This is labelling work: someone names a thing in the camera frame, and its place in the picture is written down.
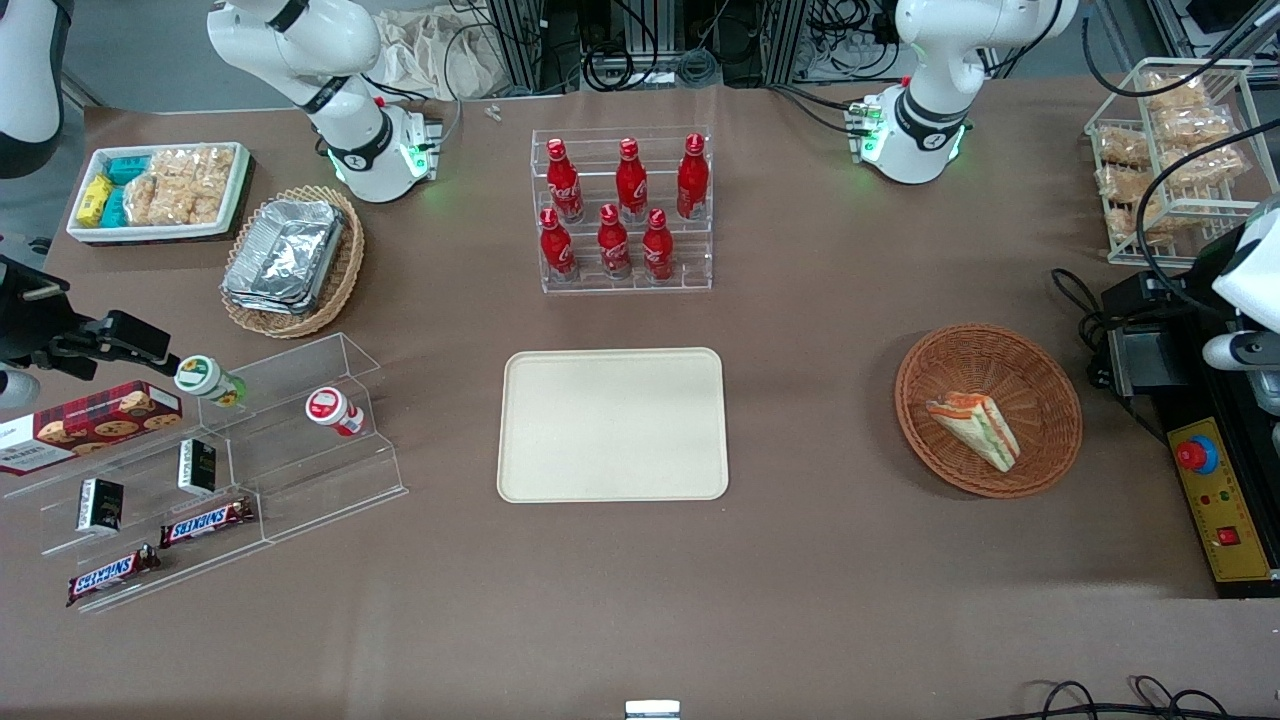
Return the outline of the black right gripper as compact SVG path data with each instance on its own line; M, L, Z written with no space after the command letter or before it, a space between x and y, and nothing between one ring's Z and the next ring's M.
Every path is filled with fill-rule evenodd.
M50 368L81 380L92 380L101 363L175 375L180 359L170 352L165 331L120 310L76 319L67 281L10 258L1 261L1 360L8 366L29 366L50 345Z

